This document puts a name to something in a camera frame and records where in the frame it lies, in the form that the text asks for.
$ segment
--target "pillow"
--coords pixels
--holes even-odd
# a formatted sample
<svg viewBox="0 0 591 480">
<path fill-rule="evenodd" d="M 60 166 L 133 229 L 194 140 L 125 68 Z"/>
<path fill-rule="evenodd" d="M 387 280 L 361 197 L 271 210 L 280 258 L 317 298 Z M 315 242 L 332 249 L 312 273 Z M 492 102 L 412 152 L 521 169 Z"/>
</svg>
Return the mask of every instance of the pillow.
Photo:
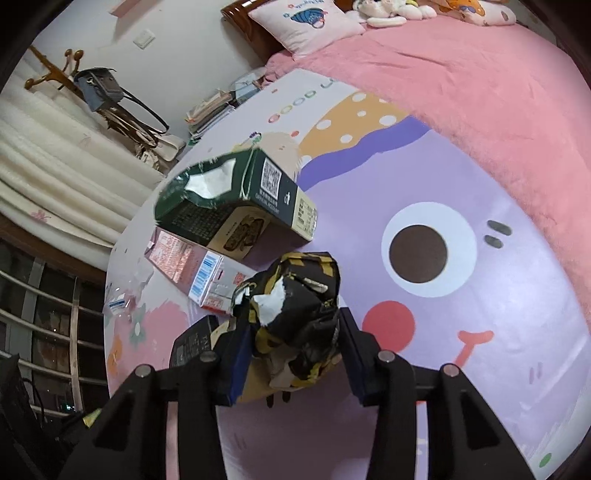
<svg viewBox="0 0 591 480">
<path fill-rule="evenodd" d="M 333 0 L 272 0 L 248 16 L 293 53 L 294 60 L 365 32 Z"/>
<path fill-rule="evenodd" d="M 504 1 L 495 0 L 495 3 L 492 3 L 485 0 L 418 0 L 419 4 L 430 5 L 440 15 L 481 27 L 514 25 L 517 22 L 513 11 L 502 5 Z"/>
</svg>

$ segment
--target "white curtain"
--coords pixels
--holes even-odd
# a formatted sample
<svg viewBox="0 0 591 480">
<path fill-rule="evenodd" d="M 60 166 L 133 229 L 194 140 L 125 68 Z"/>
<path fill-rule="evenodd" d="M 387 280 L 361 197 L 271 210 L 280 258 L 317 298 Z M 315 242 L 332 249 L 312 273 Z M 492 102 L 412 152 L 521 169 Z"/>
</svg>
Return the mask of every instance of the white curtain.
<svg viewBox="0 0 591 480">
<path fill-rule="evenodd" d="M 106 270 L 119 234 L 163 175 L 112 140 L 98 116 L 57 82 L 25 90 L 28 78 L 39 77 L 36 60 L 28 61 L 0 94 L 0 212 Z"/>
</svg>

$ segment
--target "cartoon eye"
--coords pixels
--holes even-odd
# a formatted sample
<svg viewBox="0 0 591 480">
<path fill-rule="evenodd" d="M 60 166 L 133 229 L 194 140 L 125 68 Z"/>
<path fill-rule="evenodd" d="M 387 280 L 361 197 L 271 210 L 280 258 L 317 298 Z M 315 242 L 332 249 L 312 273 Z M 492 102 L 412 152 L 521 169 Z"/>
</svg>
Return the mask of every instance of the cartoon eye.
<svg viewBox="0 0 591 480">
<path fill-rule="evenodd" d="M 476 266 L 476 235 L 454 209 L 435 202 L 413 203 L 388 222 L 382 261 L 392 279 L 419 297 L 456 291 Z"/>
</svg>

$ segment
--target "white pillow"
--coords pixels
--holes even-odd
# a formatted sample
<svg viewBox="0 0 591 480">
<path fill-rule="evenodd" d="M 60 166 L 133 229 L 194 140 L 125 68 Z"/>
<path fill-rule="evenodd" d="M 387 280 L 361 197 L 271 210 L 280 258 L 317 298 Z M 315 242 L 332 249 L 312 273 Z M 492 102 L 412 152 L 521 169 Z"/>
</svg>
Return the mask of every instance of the white pillow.
<svg viewBox="0 0 591 480">
<path fill-rule="evenodd" d="M 341 38 L 365 32 L 333 0 L 272 0 L 248 15 L 289 50 L 295 60 Z"/>
</svg>

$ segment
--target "pink blanket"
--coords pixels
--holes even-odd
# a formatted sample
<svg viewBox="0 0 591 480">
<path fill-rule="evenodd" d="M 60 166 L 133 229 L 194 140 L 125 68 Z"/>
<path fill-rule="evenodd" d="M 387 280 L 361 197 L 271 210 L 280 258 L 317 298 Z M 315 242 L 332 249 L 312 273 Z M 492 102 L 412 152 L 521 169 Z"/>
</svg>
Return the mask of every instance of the pink blanket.
<svg viewBox="0 0 591 480">
<path fill-rule="evenodd" d="M 474 158 L 545 234 L 591 328 L 591 91 L 570 57 L 519 25 L 437 17 L 279 53 L 268 77 L 294 68 L 374 92 Z"/>
</svg>

